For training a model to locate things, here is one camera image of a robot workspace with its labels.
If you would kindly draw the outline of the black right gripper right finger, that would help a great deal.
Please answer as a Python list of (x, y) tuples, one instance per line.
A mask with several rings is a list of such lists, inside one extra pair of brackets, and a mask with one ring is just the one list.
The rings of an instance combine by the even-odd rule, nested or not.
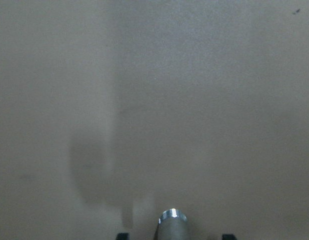
[(222, 240), (234, 240), (234, 235), (233, 234), (223, 234), (221, 236)]

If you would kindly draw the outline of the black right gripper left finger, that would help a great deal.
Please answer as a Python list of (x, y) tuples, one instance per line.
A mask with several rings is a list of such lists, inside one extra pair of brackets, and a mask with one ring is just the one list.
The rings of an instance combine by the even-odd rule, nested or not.
[(120, 232), (116, 235), (116, 240), (130, 240), (130, 234), (128, 232)]

